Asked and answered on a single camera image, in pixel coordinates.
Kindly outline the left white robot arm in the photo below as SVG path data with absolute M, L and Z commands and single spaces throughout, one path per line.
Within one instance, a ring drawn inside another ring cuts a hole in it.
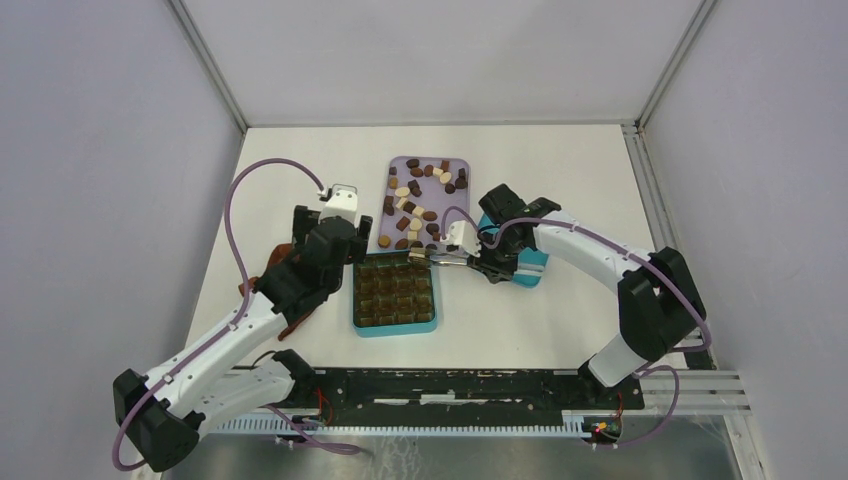
M 282 352 L 249 373 L 229 372 L 341 288 L 346 266 L 366 256 L 373 223 L 351 206 L 327 204 L 320 211 L 297 206 L 290 250 L 247 283 L 233 310 L 160 365 L 145 373 L 127 369 L 113 380 L 119 426 L 114 466 L 161 473 L 186 459 L 222 423 L 281 401 L 306 405 L 314 381 L 296 353 Z

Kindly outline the teal chocolate box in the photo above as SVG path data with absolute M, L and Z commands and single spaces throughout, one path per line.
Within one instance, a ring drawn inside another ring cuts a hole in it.
M 426 334 L 438 326 L 432 270 L 407 251 L 368 254 L 352 272 L 352 325 L 362 338 Z

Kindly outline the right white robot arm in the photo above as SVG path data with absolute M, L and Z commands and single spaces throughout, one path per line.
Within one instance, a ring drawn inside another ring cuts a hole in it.
M 710 347 L 706 309 L 679 251 L 626 246 L 580 224 L 554 201 L 527 203 L 505 184 L 479 205 L 488 224 L 455 221 L 443 242 L 467 253 L 469 267 L 491 283 L 512 280 L 520 254 L 532 250 L 565 261 L 616 296 L 617 334 L 578 370 L 577 392 L 585 405 L 606 406 L 626 377 L 683 352 L 682 341 L 695 330 L 702 338 L 697 348 Z

